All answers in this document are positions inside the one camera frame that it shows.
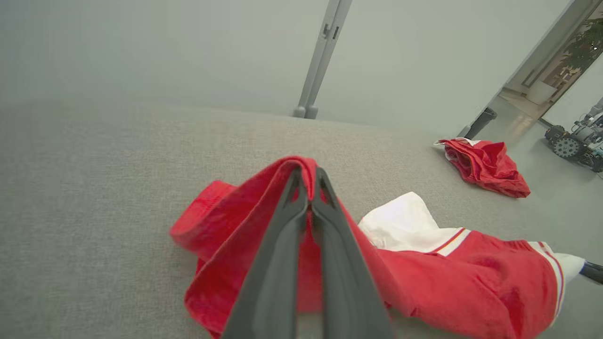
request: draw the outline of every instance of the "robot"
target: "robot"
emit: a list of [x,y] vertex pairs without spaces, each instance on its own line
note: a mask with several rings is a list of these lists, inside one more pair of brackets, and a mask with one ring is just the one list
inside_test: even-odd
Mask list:
[[590,109],[584,119],[574,122],[571,131],[560,125],[549,128],[545,138],[553,152],[572,162],[590,167],[593,172],[603,172],[603,98]]

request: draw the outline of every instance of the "wheel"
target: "wheel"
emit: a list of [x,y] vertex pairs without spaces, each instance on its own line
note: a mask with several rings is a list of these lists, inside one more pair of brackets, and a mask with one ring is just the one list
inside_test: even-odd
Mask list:
[[555,125],[555,126],[549,128],[548,130],[546,130],[545,138],[548,141],[554,142],[555,138],[561,138],[564,133],[565,133],[565,128],[563,128],[563,126]]
[[553,152],[563,158],[574,157],[581,149],[581,143],[572,138],[561,138],[553,142]]

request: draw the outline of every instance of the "red garment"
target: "red garment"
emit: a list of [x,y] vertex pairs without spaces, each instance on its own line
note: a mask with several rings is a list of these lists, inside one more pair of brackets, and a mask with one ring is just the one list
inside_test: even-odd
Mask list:
[[514,198],[530,194],[517,165],[507,155],[504,142],[478,141],[474,145],[471,142],[465,138],[439,141],[446,145],[446,157],[461,172],[463,180]]
[[[317,195],[315,161],[286,157],[238,188],[213,182],[171,229],[174,241],[199,258],[185,305],[214,338],[224,329],[287,178],[297,166],[312,200]],[[375,248],[345,208],[344,213],[381,298],[402,315],[477,338],[533,338],[552,323],[558,307],[555,273],[526,241],[501,241],[471,231],[461,243],[457,234],[429,253],[392,252]],[[305,232],[300,248],[300,312],[322,306],[320,248],[311,233]],[[455,249],[447,256],[436,253],[447,246]]]

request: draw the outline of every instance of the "doorway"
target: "doorway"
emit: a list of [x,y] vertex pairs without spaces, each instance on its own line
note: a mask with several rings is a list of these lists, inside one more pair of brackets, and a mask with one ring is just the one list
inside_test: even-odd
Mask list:
[[602,51],[603,2],[575,0],[498,97],[542,119]]

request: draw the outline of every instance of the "white planter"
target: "white planter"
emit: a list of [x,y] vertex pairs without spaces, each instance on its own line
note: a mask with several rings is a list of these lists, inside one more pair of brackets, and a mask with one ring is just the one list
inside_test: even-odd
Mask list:
[[532,87],[529,88],[526,98],[533,103],[540,105],[552,97],[556,90],[557,89],[553,86],[549,86],[542,81],[536,81]]

